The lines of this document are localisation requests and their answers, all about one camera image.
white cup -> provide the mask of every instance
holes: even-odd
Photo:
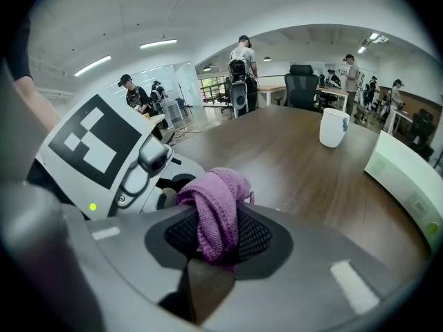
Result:
[[[351,117],[333,108],[325,108],[320,123],[320,142],[326,147],[338,147],[345,137]]]

brown tabletop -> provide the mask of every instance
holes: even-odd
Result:
[[[204,169],[247,177],[258,205],[340,230],[403,279],[428,247],[407,212],[363,169],[378,134],[351,124],[343,142],[320,144],[321,114],[268,106],[194,136],[174,150]]]

person's forearm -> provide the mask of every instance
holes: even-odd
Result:
[[[15,86],[28,108],[50,132],[60,121],[60,115],[53,105],[35,88],[33,79],[25,76],[15,82]]]

black cap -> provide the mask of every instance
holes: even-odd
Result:
[[[122,85],[126,84],[128,81],[132,80],[131,76],[128,74],[124,74],[120,78],[120,82],[118,83],[118,87],[121,87]]]
[[[238,39],[238,42],[240,43],[241,40],[248,41],[249,42],[249,48],[252,48],[251,40],[249,40],[248,36],[246,36],[246,35],[240,36],[240,38]]]

purple towel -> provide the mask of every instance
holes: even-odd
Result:
[[[189,182],[177,195],[177,205],[195,205],[197,236],[210,264],[220,264],[238,245],[237,202],[250,198],[251,183],[233,169],[214,168]]]

